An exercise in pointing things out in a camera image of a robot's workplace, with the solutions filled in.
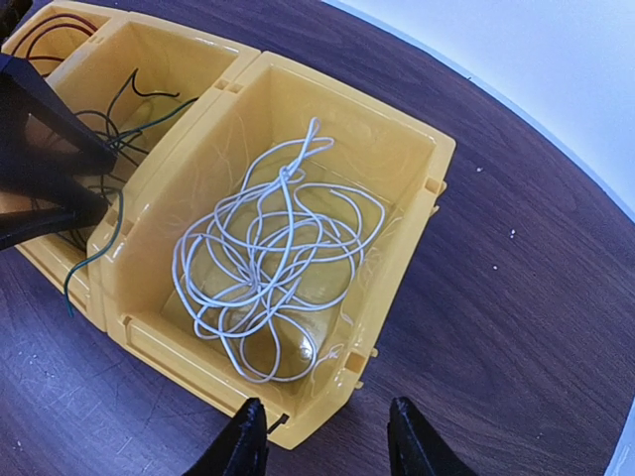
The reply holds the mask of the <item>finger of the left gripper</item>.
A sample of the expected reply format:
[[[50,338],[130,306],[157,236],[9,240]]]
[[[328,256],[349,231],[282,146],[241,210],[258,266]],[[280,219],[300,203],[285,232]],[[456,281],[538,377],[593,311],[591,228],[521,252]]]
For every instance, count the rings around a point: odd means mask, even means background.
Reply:
[[[27,126],[36,120],[73,146],[71,151],[38,151]],[[81,122],[26,60],[1,56],[1,163],[19,165],[30,155],[64,172],[112,171],[116,154]]]
[[[109,204],[76,179],[101,176],[101,170],[64,172],[58,168],[8,168],[1,171],[1,190],[43,200],[47,208],[1,214],[1,248],[70,229],[97,225]]]

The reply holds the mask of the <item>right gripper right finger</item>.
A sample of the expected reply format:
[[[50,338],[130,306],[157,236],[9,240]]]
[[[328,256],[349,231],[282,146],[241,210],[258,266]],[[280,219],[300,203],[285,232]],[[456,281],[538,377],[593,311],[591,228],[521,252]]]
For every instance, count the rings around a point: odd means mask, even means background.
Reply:
[[[407,397],[392,400],[387,436],[392,475],[476,475]]]

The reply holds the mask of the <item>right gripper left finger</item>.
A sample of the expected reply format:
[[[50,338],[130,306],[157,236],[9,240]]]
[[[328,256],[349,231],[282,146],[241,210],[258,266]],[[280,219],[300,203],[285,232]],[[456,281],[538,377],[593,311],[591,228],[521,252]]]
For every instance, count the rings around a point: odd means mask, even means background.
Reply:
[[[187,475],[264,475],[268,459],[267,422],[257,398],[245,401]]]

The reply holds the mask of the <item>yellow three-compartment bin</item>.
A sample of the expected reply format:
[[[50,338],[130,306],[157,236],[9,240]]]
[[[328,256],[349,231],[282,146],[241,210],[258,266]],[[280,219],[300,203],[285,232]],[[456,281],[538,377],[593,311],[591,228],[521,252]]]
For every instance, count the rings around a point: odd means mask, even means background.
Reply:
[[[20,252],[124,349],[220,411],[260,399],[297,447],[359,387],[445,191],[452,138],[298,62],[55,1],[3,45],[130,144],[79,250]]]

